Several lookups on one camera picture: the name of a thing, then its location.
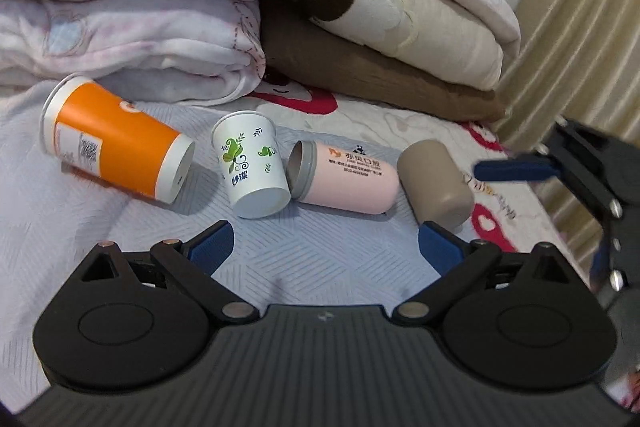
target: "white logo on orange cup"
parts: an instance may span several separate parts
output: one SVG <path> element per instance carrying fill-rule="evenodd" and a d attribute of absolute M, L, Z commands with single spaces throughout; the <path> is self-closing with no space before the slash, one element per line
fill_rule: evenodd
<path fill-rule="evenodd" d="M 141 112 L 141 109 L 138 109 L 135 105 L 131 102 L 127 102 L 126 100 L 122 100 L 122 102 L 120 102 L 120 108 L 127 112 Z"/>

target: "brown cup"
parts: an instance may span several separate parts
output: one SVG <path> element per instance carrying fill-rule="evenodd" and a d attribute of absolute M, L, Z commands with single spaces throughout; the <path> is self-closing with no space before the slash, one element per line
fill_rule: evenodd
<path fill-rule="evenodd" d="M 418 223 L 434 221 L 452 232 L 474 207 L 474 195 L 439 141 L 416 142 L 398 158 L 398 175 Z"/>

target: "curtain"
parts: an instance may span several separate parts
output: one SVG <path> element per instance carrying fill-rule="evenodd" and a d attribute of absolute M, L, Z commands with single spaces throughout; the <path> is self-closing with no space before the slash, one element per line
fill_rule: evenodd
<path fill-rule="evenodd" d="M 521 0 L 516 14 L 523 47 L 498 86 L 501 141 L 530 150 L 562 114 L 640 146 L 640 0 Z M 558 181 L 536 192 L 588 270 L 600 227 Z"/>

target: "cup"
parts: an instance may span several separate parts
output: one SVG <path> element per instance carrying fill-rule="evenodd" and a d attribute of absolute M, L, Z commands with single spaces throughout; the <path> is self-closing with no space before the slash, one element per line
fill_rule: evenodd
<path fill-rule="evenodd" d="M 363 214 L 382 214 L 396 201 L 398 174 L 387 162 L 299 141 L 287 163 L 291 197 L 301 203 Z"/>
<path fill-rule="evenodd" d="M 82 74 L 51 92 L 40 115 L 44 151 L 111 184 L 173 203 L 195 142 Z"/>
<path fill-rule="evenodd" d="M 452 232 L 474 208 L 474 195 L 446 146 L 423 140 L 398 158 L 398 175 L 418 223 L 434 221 Z"/>
<path fill-rule="evenodd" d="M 238 216 L 257 219 L 287 206 L 291 195 L 273 121 L 256 111 L 230 113 L 213 126 L 211 143 Z"/>

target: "stack of blankets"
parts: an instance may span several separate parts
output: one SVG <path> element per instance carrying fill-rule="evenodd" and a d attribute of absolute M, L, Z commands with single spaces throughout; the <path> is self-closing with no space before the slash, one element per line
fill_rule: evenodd
<path fill-rule="evenodd" d="M 310 86 L 492 121 L 519 44 L 504 0 L 0 0 L 0 86 L 82 72 L 132 100 L 218 105 L 272 66 Z"/>

